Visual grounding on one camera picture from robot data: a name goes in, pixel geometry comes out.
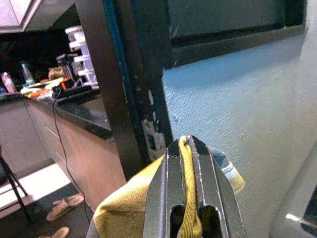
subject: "cable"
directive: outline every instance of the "cable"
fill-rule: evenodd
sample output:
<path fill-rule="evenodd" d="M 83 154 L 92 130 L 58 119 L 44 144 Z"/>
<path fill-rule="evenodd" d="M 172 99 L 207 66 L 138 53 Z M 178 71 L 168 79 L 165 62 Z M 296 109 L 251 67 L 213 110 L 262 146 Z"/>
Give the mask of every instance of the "cable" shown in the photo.
<path fill-rule="evenodd" d="M 69 176 L 71 177 L 71 179 L 73 180 L 74 184 L 77 186 L 77 188 L 79 189 L 79 191 L 83 194 L 84 196 L 84 203 L 85 203 L 85 213 L 86 213 L 86 217 L 87 217 L 87 221 L 88 221 L 88 224 L 90 225 L 90 219 L 89 219 L 89 216 L 88 216 L 88 212 L 87 212 L 87 207 L 86 207 L 86 195 L 85 193 L 83 192 L 83 190 L 79 187 L 79 185 L 76 183 L 73 175 L 70 173 L 69 169 L 68 169 L 68 162 L 67 162 L 67 155 L 66 155 L 66 151 L 65 151 L 65 147 L 64 147 L 64 144 L 61 140 L 61 136 L 60 136 L 60 133 L 59 133 L 59 129 L 58 129 L 58 126 L 57 126 L 57 121 L 56 121 L 56 114 L 55 114 L 55 109 L 54 109 L 54 106 L 55 106 L 55 103 L 58 99 L 58 97 L 60 96 L 61 94 L 61 90 L 59 91 L 58 95 L 56 96 L 54 102 L 53 102 L 53 115 L 54 115 L 54 123 L 55 123 L 55 127 L 56 127 L 56 131 L 57 131 L 57 134 L 58 134 L 58 137 L 59 137 L 59 141 L 60 141 L 60 144 L 63 148 L 63 152 L 64 152 L 64 157 L 65 157 L 65 162 L 66 162 L 66 170 L 67 170 L 67 173 L 69 174 Z"/>

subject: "textured wall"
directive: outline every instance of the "textured wall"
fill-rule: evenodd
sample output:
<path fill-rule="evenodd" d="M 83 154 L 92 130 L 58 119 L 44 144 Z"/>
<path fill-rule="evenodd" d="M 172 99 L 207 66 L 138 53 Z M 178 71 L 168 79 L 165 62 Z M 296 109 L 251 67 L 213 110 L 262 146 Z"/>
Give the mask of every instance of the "textured wall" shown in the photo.
<path fill-rule="evenodd" d="M 224 151 L 246 180 L 237 196 L 250 238 L 267 238 L 288 187 L 317 140 L 317 15 L 306 35 L 166 70 L 174 138 Z"/>

